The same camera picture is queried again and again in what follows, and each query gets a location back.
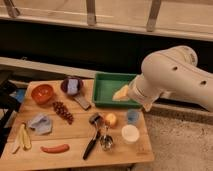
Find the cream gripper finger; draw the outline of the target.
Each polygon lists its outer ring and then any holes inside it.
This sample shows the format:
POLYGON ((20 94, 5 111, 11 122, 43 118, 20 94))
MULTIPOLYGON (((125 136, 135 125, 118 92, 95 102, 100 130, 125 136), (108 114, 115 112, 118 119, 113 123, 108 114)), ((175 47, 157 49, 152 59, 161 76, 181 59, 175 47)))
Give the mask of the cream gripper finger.
POLYGON ((144 105, 144 109, 146 112, 149 112, 151 110, 151 108, 152 108, 152 103, 146 103, 144 105))
POLYGON ((114 93, 113 100, 114 101, 127 101, 129 99, 128 93, 129 87, 124 85, 120 90, 114 93))

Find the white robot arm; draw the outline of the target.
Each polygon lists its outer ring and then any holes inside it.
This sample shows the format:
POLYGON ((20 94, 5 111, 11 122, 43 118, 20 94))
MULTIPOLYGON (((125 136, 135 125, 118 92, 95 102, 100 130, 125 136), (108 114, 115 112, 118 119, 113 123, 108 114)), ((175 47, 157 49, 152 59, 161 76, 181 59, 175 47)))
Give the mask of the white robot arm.
POLYGON ((149 111, 164 94, 176 94, 213 112, 213 74, 197 67, 189 46, 155 51, 144 58, 141 74, 116 91, 113 101, 132 99, 149 111))

